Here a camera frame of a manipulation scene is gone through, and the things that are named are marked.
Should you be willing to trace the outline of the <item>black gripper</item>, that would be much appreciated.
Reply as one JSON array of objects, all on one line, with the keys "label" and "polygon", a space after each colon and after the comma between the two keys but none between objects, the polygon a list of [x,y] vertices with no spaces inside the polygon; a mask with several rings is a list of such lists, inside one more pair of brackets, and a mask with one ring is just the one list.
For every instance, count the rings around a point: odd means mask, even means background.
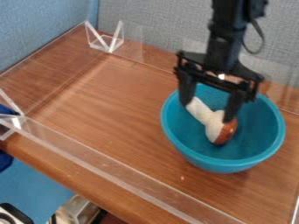
[{"label": "black gripper", "polygon": [[230,123],[245,101],[254,101],[258,96],[259,84],[265,76],[249,69],[241,62],[229,70],[221,71],[205,65],[206,55],[199,52],[179,51],[174,73],[179,79],[179,99],[186,107],[193,100],[197,84],[206,84],[231,93],[225,108],[223,122]]}]

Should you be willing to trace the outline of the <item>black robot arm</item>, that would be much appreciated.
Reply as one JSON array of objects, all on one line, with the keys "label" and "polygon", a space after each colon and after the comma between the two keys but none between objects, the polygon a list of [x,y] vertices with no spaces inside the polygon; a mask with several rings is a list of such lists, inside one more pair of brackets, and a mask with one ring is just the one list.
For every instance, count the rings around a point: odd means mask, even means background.
[{"label": "black robot arm", "polygon": [[247,49],[247,28],[259,29],[258,19],[266,15],[269,0],[213,0],[210,39],[207,51],[177,53],[174,73],[179,81],[179,99],[189,105],[199,83],[230,93],[223,121],[231,122],[242,104],[257,99],[265,76],[239,61],[239,53]]}]

